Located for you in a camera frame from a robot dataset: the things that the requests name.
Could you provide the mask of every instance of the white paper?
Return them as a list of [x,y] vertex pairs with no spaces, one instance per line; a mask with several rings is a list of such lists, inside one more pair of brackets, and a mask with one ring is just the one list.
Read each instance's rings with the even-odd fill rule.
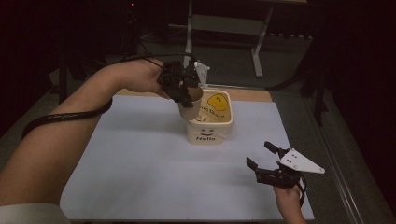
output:
[[[282,219],[272,186],[246,157],[275,170],[265,141],[289,148],[275,103],[232,101],[234,125],[220,146],[187,142],[177,104],[115,96],[61,200],[70,219],[252,221]],[[303,214],[313,219],[305,198]]]

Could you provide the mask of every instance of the floor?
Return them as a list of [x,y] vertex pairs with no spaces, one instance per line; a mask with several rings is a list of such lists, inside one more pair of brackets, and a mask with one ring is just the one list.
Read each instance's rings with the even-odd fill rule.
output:
[[[205,41],[197,41],[192,53],[211,67],[209,84],[264,90],[293,75],[309,44],[309,39],[299,37],[266,37],[260,52],[264,72],[264,78],[261,79],[254,75],[250,51],[246,46],[213,46]],[[139,50],[175,52],[184,51],[184,45],[180,44],[180,39],[142,40]],[[118,58],[109,56],[108,60],[112,63]],[[57,71],[51,76],[56,82]],[[319,127],[313,118],[314,96],[303,98],[299,93],[303,83],[294,83],[283,90],[270,93],[278,107],[290,145],[312,161],[323,164],[329,171],[325,175],[306,174],[309,185],[307,194],[316,217],[309,223],[396,223],[332,100],[332,93],[326,90],[324,103],[328,111],[322,113],[323,127]],[[69,92],[79,84],[70,77]],[[56,94],[45,94],[1,138],[0,168],[20,141],[24,125],[29,120],[48,113],[57,104]]]

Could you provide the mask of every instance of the plastic tub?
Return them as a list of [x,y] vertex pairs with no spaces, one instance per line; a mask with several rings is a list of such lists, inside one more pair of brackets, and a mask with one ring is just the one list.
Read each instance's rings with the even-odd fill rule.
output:
[[187,140],[194,145],[220,145],[233,127],[233,108],[226,91],[204,89],[198,118],[187,121]]

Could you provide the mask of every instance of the dark background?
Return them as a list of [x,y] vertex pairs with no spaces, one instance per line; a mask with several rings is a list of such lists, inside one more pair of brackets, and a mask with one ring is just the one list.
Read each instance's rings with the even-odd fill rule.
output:
[[[250,5],[235,12],[233,1],[228,5],[220,1],[202,3],[197,9],[203,13],[262,16],[262,8]],[[334,8],[323,14],[322,9],[315,7],[279,7],[268,33],[284,34],[286,38],[314,37],[304,62],[314,70],[325,71],[326,87],[332,90],[377,185],[396,213],[392,187],[396,154],[395,3],[311,3]],[[138,37],[145,30],[166,36],[168,23],[186,24],[188,1],[40,0],[0,4],[0,135],[3,135],[53,88],[48,74],[58,68],[61,54],[67,56],[72,75],[83,80],[97,69],[89,62],[104,64],[105,54],[134,54]]]

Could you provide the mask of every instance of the hand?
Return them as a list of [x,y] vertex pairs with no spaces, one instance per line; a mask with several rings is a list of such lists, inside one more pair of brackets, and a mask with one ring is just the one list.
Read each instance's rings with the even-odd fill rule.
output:
[[300,189],[294,186],[292,189],[274,187],[276,205],[282,217],[287,223],[306,223],[300,207]]
[[162,71],[163,62],[149,59],[137,60],[110,65],[110,69],[116,69],[121,75],[120,88],[137,92],[154,92],[162,98],[169,99],[157,82]]

